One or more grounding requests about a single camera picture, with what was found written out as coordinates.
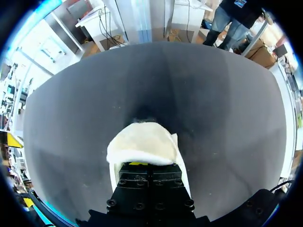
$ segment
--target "black screw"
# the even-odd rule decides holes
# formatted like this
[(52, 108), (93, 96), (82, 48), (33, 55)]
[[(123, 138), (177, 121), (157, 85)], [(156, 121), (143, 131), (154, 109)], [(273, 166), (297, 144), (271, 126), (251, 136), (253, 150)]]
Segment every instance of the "black screw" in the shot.
[(157, 185), (157, 186), (162, 186), (162, 185), (163, 185), (163, 182), (162, 182), (162, 181), (157, 181), (157, 182), (156, 182), (156, 185)]
[(155, 206), (155, 209), (156, 210), (164, 210), (165, 209), (164, 203), (163, 202), (157, 203), (156, 206)]
[(252, 207), (252, 201), (247, 201), (246, 205), (247, 205), (248, 207)]
[(119, 184), (126, 184), (126, 180), (121, 179), (121, 180), (119, 181)]
[(138, 181), (138, 182), (137, 182), (137, 185), (138, 185), (138, 186), (143, 186), (144, 184), (145, 184), (144, 181)]
[(176, 185), (182, 185), (182, 180), (181, 179), (176, 179), (175, 184)]
[(194, 206), (194, 201), (193, 200), (186, 200), (184, 205), (186, 207), (193, 207)]
[(261, 208), (256, 209), (256, 214), (260, 215), (263, 213), (263, 210)]
[(114, 207), (117, 205), (117, 202), (115, 200), (107, 200), (106, 203), (108, 207)]
[(135, 210), (143, 210), (144, 208), (145, 208), (145, 206), (141, 202), (137, 203), (134, 207)]

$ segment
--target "white cloth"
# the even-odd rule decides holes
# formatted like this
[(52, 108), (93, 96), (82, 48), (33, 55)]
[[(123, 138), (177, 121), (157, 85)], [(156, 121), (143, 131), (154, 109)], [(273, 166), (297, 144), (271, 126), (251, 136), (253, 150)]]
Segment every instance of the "white cloth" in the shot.
[(133, 123), (110, 142), (107, 161), (143, 162), (164, 166), (176, 162), (177, 149), (171, 134), (158, 123)]

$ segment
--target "jeans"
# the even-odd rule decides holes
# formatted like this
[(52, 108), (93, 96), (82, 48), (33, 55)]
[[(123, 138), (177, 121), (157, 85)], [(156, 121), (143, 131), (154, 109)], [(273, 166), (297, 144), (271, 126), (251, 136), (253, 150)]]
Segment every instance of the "jeans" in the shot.
[(225, 29), (225, 27), (231, 22), (224, 41), (220, 44), (219, 48), (229, 51), (232, 45), (239, 39), (241, 39), (244, 34), (249, 30), (243, 24), (241, 24), (236, 19), (229, 16), (223, 8), (220, 6), (216, 9), (214, 13), (214, 20), (212, 23), (212, 28), (207, 34), (206, 40), (203, 43), (207, 46), (213, 46), (216, 42), (219, 34)]

